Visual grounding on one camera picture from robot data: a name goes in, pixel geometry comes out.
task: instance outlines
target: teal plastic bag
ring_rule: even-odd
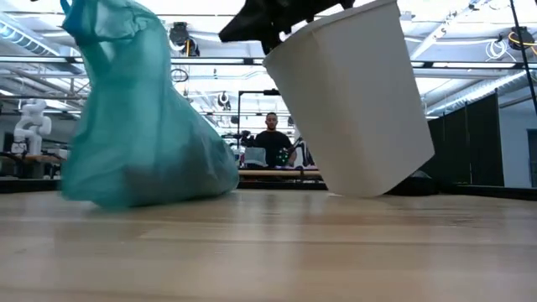
[[[128,0],[62,7],[92,87],[62,167],[64,197],[125,208],[236,188],[233,152],[172,85],[157,16]]]

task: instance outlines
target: black partition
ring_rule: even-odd
[[[503,186],[498,96],[429,121],[435,156],[421,169],[445,184]]]

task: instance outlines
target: bucket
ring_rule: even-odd
[[[333,193],[381,195],[433,156],[395,0],[309,23],[263,64]]]

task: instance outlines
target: wooden surface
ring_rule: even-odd
[[[22,155],[14,155],[14,156],[18,157],[19,159],[23,158]],[[13,162],[12,159],[9,159],[7,157],[0,157],[0,161]],[[50,156],[50,155],[26,155],[24,157],[24,162],[27,163],[27,164],[32,163],[32,162],[59,164],[62,161],[64,161],[64,160],[59,159],[59,158],[54,157],[54,156]]]
[[[106,213],[0,195],[0,301],[535,302],[537,203],[239,191]]]

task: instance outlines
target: man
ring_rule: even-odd
[[[281,149],[289,149],[293,145],[287,137],[287,135],[276,131],[276,126],[278,125],[278,116],[276,113],[271,112],[267,114],[265,120],[267,124],[267,130],[258,134],[255,138],[255,147],[264,148],[266,150],[265,160],[269,168],[274,168],[278,163],[278,155]],[[292,166],[295,164],[296,152],[293,150],[293,153],[289,155],[288,165]]]

